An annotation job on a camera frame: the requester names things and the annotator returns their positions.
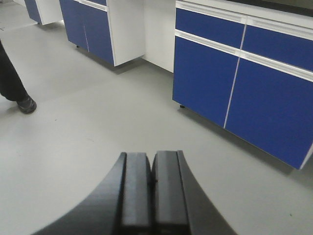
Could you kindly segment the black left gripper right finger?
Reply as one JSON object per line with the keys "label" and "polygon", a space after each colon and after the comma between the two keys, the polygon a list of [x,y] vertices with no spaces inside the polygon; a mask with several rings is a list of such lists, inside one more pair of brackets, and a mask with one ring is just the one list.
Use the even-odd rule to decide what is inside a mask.
{"label": "black left gripper right finger", "polygon": [[158,151],[153,161],[153,229],[156,235],[233,235],[183,151]]}

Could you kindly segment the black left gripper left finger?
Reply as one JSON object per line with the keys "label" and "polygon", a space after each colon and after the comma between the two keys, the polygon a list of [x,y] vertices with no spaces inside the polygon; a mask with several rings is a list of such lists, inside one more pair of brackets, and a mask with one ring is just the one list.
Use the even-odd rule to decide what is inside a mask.
{"label": "black left gripper left finger", "polygon": [[150,235],[151,169],[146,153],[122,152],[100,184],[38,235]]}

